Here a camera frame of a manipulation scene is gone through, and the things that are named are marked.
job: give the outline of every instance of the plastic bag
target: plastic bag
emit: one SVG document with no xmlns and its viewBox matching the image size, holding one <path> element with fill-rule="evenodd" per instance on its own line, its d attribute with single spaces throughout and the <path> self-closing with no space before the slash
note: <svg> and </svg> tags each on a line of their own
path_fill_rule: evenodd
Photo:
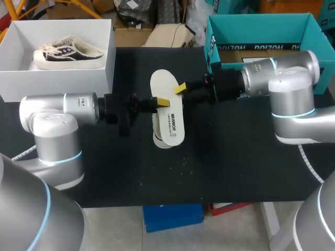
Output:
<svg viewBox="0 0 335 251">
<path fill-rule="evenodd" d="M 204 46 L 207 19 L 214 14 L 214 8 L 205 0 L 192 0 L 192 5 L 188 5 L 186 10 L 186 24 L 196 32 L 192 39 L 194 46 Z"/>
</svg>

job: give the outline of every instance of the white cable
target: white cable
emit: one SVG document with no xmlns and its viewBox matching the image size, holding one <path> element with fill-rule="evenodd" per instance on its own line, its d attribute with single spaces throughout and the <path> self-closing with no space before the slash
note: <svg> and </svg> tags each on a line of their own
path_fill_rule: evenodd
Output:
<svg viewBox="0 0 335 251">
<path fill-rule="evenodd" d="M 316 171 L 314 170 L 314 168 L 312 167 L 312 165 L 310 164 L 310 162 L 308 161 L 308 158 L 304 152 L 304 149 L 302 147 L 302 145 L 298 145 L 299 151 L 301 156 L 303 157 L 306 166 L 308 167 L 308 169 L 310 170 L 310 172 L 314 175 L 314 177 L 321 183 L 323 184 L 323 182 L 325 182 L 323 179 L 321 179 L 321 177 L 316 173 Z"/>
<path fill-rule="evenodd" d="M 24 156 L 28 155 L 34 150 L 36 150 L 36 145 L 32 146 L 28 150 L 25 150 L 23 153 L 20 153 L 19 155 L 15 156 L 14 158 L 12 158 L 12 161 L 18 161 L 19 159 L 23 158 Z"/>
</svg>

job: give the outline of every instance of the sneaker sole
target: sneaker sole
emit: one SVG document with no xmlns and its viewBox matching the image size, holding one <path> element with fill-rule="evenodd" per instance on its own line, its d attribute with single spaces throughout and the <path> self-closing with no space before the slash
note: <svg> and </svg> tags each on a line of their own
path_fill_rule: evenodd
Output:
<svg viewBox="0 0 335 251">
<path fill-rule="evenodd" d="M 33 61 L 43 70 L 95 69 L 106 63 L 104 56 L 91 60 L 51 62 L 45 60 L 43 53 L 35 53 Z"/>
</svg>

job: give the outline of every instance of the shoe lace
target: shoe lace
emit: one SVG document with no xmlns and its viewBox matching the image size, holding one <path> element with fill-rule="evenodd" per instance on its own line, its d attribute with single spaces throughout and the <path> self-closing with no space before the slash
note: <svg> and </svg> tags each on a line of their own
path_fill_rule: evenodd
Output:
<svg viewBox="0 0 335 251">
<path fill-rule="evenodd" d="M 56 47 L 53 47 L 53 46 L 48 45 L 48 44 L 42 44 L 42 45 L 40 45 L 39 50 L 35 51 L 34 54 L 36 52 L 45 52 L 45 53 L 50 53 L 51 55 L 55 55 L 55 54 L 61 53 L 61 51 L 58 50 Z"/>
</svg>

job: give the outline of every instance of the floor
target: floor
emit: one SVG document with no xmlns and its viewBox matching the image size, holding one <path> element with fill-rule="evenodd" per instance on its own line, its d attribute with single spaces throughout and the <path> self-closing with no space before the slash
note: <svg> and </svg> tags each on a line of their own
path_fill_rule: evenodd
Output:
<svg viewBox="0 0 335 251">
<path fill-rule="evenodd" d="M 296 202 L 275 203 L 282 223 Z M 90 223 L 87 251 L 267 251 L 267 233 L 260 205 L 222 215 L 206 214 L 201 224 L 147 233 L 142 207 L 85 209 Z M 287 251 L 295 251 L 290 245 Z"/>
</svg>

